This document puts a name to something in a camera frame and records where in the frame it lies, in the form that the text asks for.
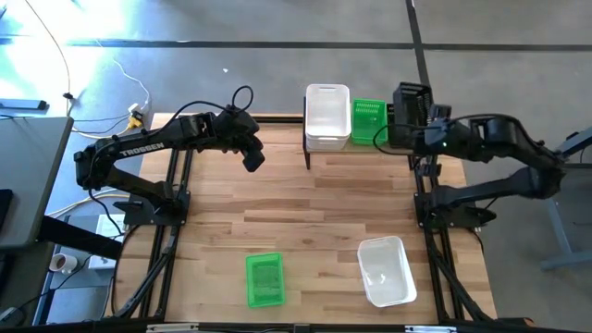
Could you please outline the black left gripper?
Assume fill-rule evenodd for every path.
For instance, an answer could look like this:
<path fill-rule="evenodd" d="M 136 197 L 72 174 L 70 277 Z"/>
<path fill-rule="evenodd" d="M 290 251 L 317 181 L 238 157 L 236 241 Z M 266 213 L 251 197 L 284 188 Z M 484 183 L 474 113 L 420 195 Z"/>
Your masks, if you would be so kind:
<path fill-rule="evenodd" d="M 223 152 L 241 153 L 245 169 L 253 173 L 265 161 L 263 143 L 256 137 L 259 129 L 247 112 L 224 110 L 216 117 L 216 146 Z"/>

